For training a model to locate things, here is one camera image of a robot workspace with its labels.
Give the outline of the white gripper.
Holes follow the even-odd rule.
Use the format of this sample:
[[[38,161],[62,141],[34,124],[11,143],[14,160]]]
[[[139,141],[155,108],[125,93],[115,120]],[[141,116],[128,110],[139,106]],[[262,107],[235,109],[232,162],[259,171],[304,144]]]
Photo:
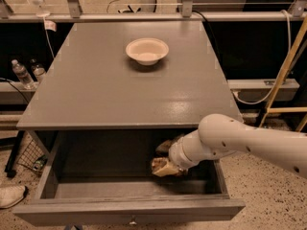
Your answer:
[[[162,169],[153,171],[156,176],[166,175],[180,176],[187,174],[188,169],[197,166],[200,161],[205,159],[205,150],[201,142],[199,133],[193,131],[183,136],[180,134],[174,139],[166,140],[156,149],[157,154],[169,152],[170,160]]]

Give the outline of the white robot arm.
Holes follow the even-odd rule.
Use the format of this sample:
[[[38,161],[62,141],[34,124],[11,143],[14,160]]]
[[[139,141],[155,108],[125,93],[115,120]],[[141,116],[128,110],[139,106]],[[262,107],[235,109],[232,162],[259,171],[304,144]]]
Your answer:
[[[246,152],[303,178],[307,178],[307,135],[247,126],[222,114],[204,117],[198,129],[157,147],[165,157],[155,158],[156,176],[180,175],[204,160],[218,160]]]

